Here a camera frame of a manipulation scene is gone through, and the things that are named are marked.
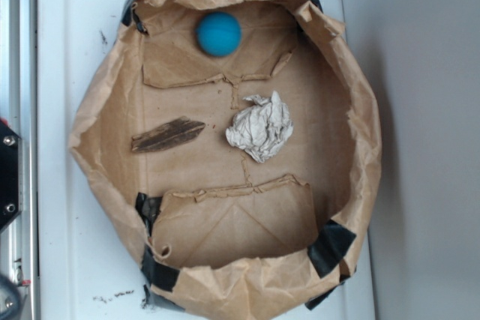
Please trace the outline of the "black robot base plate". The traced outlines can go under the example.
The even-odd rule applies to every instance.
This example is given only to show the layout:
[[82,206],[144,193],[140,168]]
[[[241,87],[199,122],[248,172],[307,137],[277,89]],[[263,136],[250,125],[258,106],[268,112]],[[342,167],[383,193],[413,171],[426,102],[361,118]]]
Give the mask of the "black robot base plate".
[[1,118],[1,233],[20,215],[21,200],[21,144],[6,119]]

